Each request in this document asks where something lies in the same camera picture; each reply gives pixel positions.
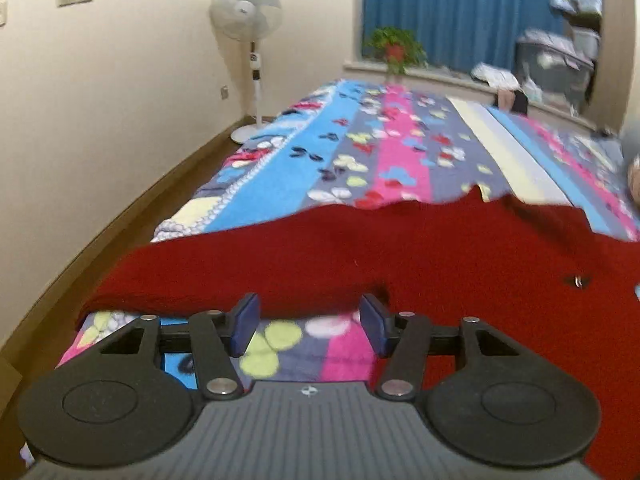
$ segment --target window sill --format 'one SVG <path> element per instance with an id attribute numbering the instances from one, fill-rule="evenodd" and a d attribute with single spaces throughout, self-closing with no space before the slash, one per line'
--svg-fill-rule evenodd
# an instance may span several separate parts
<path id="1" fill-rule="evenodd" d="M 346 70 L 386 73 L 386 65 L 384 63 L 378 63 L 373 61 L 361 61 L 361 60 L 346 61 L 343 67 Z M 480 92 L 487 96 L 495 95 L 495 90 L 493 90 L 487 85 L 483 85 L 472 80 L 459 79 L 453 76 L 434 73 L 424 68 L 408 68 L 406 70 L 406 77 L 426 79 L 429 81 L 455 85 L 455 86 L 467 88 L 469 90 L 473 90 L 476 92 Z M 532 108 L 536 108 L 537 110 L 540 110 L 545 114 L 549 114 L 559 119 L 562 119 L 564 121 L 568 121 L 570 123 L 576 124 L 580 128 L 586 128 L 588 130 L 591 130 L 592 132 L 596 130 L 595 124 L 591 123 L 591 121 L 588 121 L 583 117 L 574 117 L 571 114 L 563 112 L 562 110 L 558 110 L 551 106 L 543 105 L 540 103 L 530 102 L 529 106 Z"/>

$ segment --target blue stripe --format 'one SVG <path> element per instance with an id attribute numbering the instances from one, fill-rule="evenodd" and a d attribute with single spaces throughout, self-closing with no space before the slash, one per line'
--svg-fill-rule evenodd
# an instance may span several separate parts
<path id="1" fill-rule="evenodd" d="M 328 167 L 334 151 L 348 132 L 348 125 L 340 126 L 333 120 L 345 118 L 351 123 L 360 108 L 357 100 L 338 95 L 340 92 L 353 92 L 356 85 L 350 81 L 340 83 L 335 89 L 334 100 L 276 153 L 260 173 L 238 190 L 205 232 L 267 222 L 298 211 L 307 191 L 320 178 L 318 170 Z M 319 138 L 329 132 L 338 135 L 338 142 Z M 301 146 L 324 160 L 314 162 L 308 156 L 291 157 L 293 146 Z"/>
<path id="2" fill-rule="evenodd" d="M 549 174 L 549 176 L 558 184 L 558 187 L 564 192 L 571 203 L 584 210 L 591 224 L 591 229 L 598 233 L 611 235 L 611 229 L 605 222 L 605 219 L 598 212 L 597 208 L 589 199 L 580 191 L 580 188 L 571 180 L 571 178 L 549 157 L 540 147 L 523 132 L 511 119 L 495 108 L 488 108 L 489 113 L 504 126 L 509 133 L 516 139 L 522 147 L 529 152 L 536 162 Z"/>

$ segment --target fan head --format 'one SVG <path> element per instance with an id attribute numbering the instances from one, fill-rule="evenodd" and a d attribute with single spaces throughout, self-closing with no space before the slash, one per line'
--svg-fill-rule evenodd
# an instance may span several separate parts
<path id="1" fill-rule="evenodd" d="M 257 41 L 271 34 L 282 21 L 280 0 L 212 0 L 214 25 L 238 41 Z"/>

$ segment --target bed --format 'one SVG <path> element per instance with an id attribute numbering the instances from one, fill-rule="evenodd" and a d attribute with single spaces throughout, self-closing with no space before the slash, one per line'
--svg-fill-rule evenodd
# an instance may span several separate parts
<path id="1" fill-rule="evenodd" d="M 625 180 L 596 141 L 472 102 L 341 80 L 293 105 L 230 156 L 158 226 L 153 242 L 324 204 L 452 202 L 475 184 L 485 201 L 512 192 L 528 203 L 572 204 L 595 232 L 627 240 L 640 234 Z M 89 315 L 61 364 L 132 319 L 120 311 Z M 367 380 L 375 356 L 354 313 L 264 320 L 233 361 L 248 386 L 258 379 Z M 195 387 L 189 354 L 167 355 L 165 370 Z"/>

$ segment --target round black cover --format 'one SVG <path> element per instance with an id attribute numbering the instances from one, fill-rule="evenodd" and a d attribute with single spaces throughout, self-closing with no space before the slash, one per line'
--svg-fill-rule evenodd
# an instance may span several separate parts
<path id="1" fill-rule="evenodd" d="M 157 454 L 193 413 L 180 381 L 132 355 L 70 362 L 22 396 L 18 422 L 32 450 L 54 462 L 113 467 Z"/>
<path id="2" fill-rule="evenodd" d="M 428 395 L 426 415 L 450 446 L 493 465 L 545 467 L 580 456 L 600 423 L 594 395 L 553 366 L 482 358 Z"/>

